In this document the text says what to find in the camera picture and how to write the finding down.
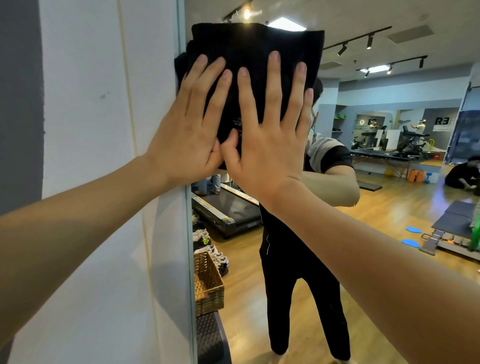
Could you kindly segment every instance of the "forearm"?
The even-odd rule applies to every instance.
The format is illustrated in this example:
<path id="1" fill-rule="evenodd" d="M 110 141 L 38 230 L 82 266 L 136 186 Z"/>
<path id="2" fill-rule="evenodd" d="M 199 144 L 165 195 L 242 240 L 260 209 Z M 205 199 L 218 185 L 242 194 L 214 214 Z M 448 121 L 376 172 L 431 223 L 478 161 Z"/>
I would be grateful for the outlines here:
<path id="1" fill-rule="evenodd" d="M 476 284 L 314 198 L 299 182 L 284 188 L 272 209 L 409 363 L 478 356 Z"/>
<path id="2" fill-rule="evenodd" d="M 302 183 L 330 206 L 354 206 L 359 201 L 357 181 L 350 176 L 302 172 Z"/>
<path id="3" fill-rule="evenodd" d="M 162 192 L 148 170 L 148 161 L 136 158 L 0 218 L 0 347 L 103 241 Z"/>
<path id="4" fill-rule="evenodd" d="M 459 178 L 458 180 L 462 183 L 462 185 L 464 185 L 464 187 L 470 187 L 469 183 L 465 181 L 463 178 Z"/>

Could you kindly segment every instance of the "black pants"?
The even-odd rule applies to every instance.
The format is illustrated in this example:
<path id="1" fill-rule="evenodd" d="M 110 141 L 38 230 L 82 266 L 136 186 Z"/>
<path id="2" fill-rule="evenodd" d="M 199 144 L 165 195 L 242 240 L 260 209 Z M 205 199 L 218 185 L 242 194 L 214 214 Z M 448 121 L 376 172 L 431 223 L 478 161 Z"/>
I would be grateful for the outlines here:
<path id="1" fill-rule="evenodd" d="M 288 349 L 293 287 L 297 279 L 303 278 L 315 299 L 330 352 L 338 360 L 349 360 L 350 338 L 340 300 L 340 283 L 302 241 L 292 240 L 272 238 L 264 229 L 260 247 L 272 350 L 281 355 Z"/>

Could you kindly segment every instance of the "spotlight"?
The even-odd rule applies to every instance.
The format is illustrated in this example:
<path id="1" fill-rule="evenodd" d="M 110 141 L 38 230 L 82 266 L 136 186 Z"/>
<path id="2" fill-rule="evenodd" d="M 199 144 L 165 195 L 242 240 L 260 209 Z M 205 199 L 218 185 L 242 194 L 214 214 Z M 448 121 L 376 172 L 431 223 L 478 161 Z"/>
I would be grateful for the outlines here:
<path id="1" fill-rule="evenodd" d="M 367 49 L 372 49 L 372 43 L 373 43 L 373 34 L 370 34 L 368 36 Z"/>
<path id="2" fill-rule="evenodd" d="M 249 8 L 245 8 L 245 10 L 243 11 L 243 18 L 245 20 L 249 20 L 251 16 L 252 16 L 251 10 Z"/>
<path id="3" fill-rule="evenodd" d="M 342 47 L 342 49 L 341 49 L 341 50 L 339 50 L 339 51 L 338 51 L 338 53 L 337 53 L 337 54 L 338 54 L 338 56 L 341 56 L 341 55 L 342 55 L 342 53 L 343 53 L 343 52 L 345 52 L 346 50 L 347 50 L 347 44 L 346 44 L 346 43 L 344 43 L 344 44 L 343 44 L 343 47 Z"/>

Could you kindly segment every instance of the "left hand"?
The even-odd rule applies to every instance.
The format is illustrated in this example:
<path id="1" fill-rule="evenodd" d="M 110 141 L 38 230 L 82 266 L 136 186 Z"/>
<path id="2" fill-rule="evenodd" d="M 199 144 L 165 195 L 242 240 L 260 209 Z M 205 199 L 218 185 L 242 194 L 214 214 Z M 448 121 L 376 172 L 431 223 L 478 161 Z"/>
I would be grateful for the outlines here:
<path id="1" fill-rule="evenodd" d="M 155 182 L 162 191 L 200 181 L 223 162 L 216 133 L 232 72 L 223 71 L 222 57 L 206 66 L 207 57 L 201 55 L 183 79 L 175 102 L 144 154 L 152 162 Z M 204 115 L 207 93 L 222 71 Z"/>

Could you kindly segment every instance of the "fingernail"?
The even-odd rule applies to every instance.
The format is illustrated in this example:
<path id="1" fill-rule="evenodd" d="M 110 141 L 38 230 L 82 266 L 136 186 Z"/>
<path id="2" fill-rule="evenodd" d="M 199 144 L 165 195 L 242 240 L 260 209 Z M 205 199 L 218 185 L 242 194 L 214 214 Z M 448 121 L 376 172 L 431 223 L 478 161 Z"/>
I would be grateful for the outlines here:
<path id="1" fill-rule="evenodd" d="M 301 73 L 307 73 L 307 65 L 304 62 L 299 62 L 297 64 L 297 70 Z"/>
<path id="2" fill-rule="evenodd" d="M 270 59 L 272 61 L 278 62 L 280 60 L 280 53 L 274 50 L 272 53 L 270 53 Z"/>
<path id="3" fill-rule="evenodd" d="M 240 67 L 239 72 L 240 72 L 240 76 L 244 76 L 244 77 L 248 76 L 248 70 L 245 67 Z"/>
<path id="4" fill-rule="evenodd" d="M 223 71 L 222 78 L 225 78 L 226 80 L 228 80 L 231 77 L 232 77 L 232 72 L 230 70 L 224 70 Z"/>

